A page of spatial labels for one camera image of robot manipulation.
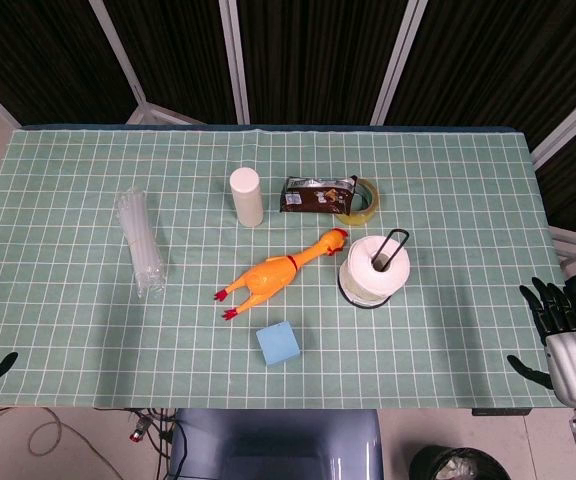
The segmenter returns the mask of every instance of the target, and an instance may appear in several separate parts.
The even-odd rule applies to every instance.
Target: white cylinder
[[[385,271],[380,272],[373,267],[372,259],[385,239],[373,235],[357,240],[351,245],[348,258],[341,265],[339,285],[347,299],[355,305],[367,308],[379,306],[408,280],[410,259],[405,248],[399,250]],[[377,263],[385,264],[398,247],[399,242],[389,239]]]
[[[246,227],[256,227],[264,219],[259,175],[252,168],[238,168],[230,175],[230,189],[237,219]]]

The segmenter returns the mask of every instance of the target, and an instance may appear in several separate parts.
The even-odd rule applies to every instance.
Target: paper towel roll
[[[402,248],[388,268],[380,272],[372,265],[372,258],[386,237],[373,235],[357,240],[350,247],[348,258],[339,270],[339,286],[346,299],[359,307],[375,308],[404,286],[410,275],[408,252]],[[389,239],[375,264],[384,265],[399,247],[399,242]]]

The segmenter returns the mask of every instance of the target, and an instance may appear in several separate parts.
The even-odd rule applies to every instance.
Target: stack of clear plastic cups
[[[163,290],[166,284],[166,265],[148,224],[146,194],[140,190],[120,194],[117,197],[117,212],[130,247],[137,295],[142,298],[149,289]]]

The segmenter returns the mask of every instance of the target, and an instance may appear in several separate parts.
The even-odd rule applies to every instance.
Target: blue chair
[[[375,410],[180,409],[182,479],[383,480]],[[184,452],[175,430],[167,480]]]

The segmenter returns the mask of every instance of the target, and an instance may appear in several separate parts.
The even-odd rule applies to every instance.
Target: trash bag
[[[510,480],[506,470],[476,448],[430,445],[412,459],[410,480]]]

